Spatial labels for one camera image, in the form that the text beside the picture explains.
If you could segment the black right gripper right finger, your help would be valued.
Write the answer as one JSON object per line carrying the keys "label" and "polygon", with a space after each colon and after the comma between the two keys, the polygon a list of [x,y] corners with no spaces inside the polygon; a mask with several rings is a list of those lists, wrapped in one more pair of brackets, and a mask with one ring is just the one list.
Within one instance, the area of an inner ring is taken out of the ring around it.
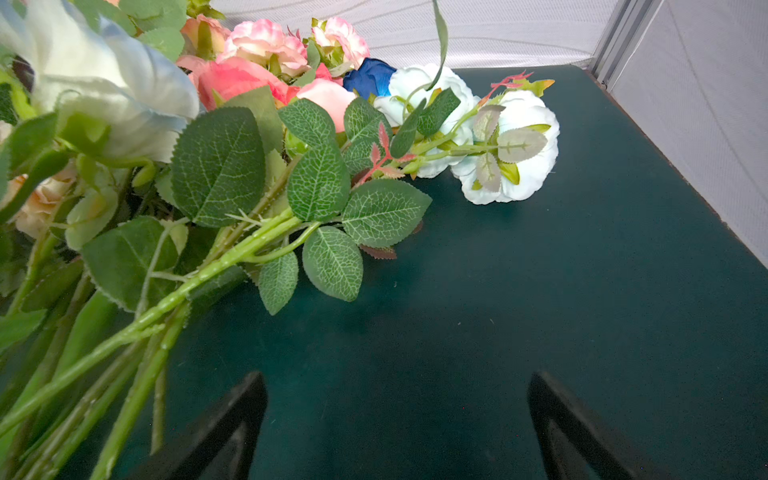
{"label": "black right gripper right finger", "polygon": [[532,375],[527,403],[549,479],[672,477],[550,373]]}

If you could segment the blue rose stem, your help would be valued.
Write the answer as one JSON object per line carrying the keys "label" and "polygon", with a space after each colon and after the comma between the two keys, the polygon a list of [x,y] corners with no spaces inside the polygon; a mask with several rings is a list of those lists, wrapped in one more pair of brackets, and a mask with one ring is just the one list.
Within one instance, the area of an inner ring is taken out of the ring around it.
{"label": "blue rose stem", "polygon": [[365,58],[361,66],[345,74],[343,87],[364,100],[390,95],[389,84],[396,69],[375,58]]}

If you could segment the white rose stem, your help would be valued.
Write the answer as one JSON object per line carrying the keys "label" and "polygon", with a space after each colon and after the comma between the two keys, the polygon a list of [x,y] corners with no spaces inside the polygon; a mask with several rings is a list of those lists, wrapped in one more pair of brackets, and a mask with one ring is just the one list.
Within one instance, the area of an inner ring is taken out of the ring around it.
{"label": "white rose stem", "polygon": [[58,117],[74,181],[37,237],[1,222],[1,475],[57,479],[110,412],[89,479],[110,479],[141,412],[166,442],[182,333],[250,285],[276,314],[301,273],[352,301],[364,251],[392,255],[431,199],[404,173],[435,105],[399,127],[357,98],[344,131],[268,87],[207,110],[177,65],[206,1],[5,1],[1,145]]}

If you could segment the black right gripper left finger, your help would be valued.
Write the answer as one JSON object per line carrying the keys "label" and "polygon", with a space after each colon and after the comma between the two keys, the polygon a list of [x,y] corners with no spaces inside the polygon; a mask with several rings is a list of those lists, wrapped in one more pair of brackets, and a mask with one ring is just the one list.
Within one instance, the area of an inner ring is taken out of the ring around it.
{"label": "black right gripper left finger", "polygon": [[268,405],[264,376],[249,373],[131,479],[247,479]]}

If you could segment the white peony flower stem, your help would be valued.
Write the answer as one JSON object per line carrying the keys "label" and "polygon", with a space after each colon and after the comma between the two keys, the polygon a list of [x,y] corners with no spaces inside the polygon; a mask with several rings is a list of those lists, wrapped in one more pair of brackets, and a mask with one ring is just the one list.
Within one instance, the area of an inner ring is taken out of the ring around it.
{"label": "white peony flower stem", "polygon": [[373,105],[399,127],[418,106],[429,108],[450,93],[447,117],[435,133],[417,134],[404,173],[434,178],[449,170],[471,203],[508,203],[531,197],[556,163],[560,125],[542,99],[553,83],[522,73],[479,97],[447,67],[412,65],[391,75]]}

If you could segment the large pink rose stem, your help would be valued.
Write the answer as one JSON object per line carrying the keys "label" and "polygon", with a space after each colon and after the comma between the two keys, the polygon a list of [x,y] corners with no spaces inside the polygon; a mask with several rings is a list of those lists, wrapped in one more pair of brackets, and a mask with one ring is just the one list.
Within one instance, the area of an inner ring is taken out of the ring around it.
{"label": "large pink rose stem", "polygon": [[251,90],[268,87],[275,102],[285,106],[294,99],[307,99],[321,106],[334,122],[337,133],[344,131],[344,115],[357,96],[327,78],[328,69],[320,69],[321,77],[303,87],[289,86],[266,68],[244,58],[231,57],[221,62],[205,61],[195,56],[182,56],[177,65],[189,70],[189,79],[207,110],[216,108],[214,93],[224,101]]}

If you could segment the peach pink peony spray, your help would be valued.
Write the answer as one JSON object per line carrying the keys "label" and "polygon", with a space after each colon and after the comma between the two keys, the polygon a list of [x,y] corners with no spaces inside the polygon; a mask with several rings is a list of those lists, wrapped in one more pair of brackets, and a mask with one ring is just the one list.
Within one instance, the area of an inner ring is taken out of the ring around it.
{"label": "peach pink peony spray", "polygon": [[32,237],[74,181],[73,151],[56,143],[57,122],[55,114],[26,120],[1,145],[1,222]]}

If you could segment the small pink rose spray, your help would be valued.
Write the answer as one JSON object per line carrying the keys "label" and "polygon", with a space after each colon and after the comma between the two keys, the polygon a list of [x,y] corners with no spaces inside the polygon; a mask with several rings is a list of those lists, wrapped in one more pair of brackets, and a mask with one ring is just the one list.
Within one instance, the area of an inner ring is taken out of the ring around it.
{"label": "small pink rose spray", "polygon": [[332,77],[341,77],[370,57],[366,41],[340,17],[314,19],[307,38],[268,19],[229,30],[204,15],[188,19],[181,33],[185,47],[178,64],[187,70],[202,61],[241,58],[275,75],[295,78],[323,64]]}

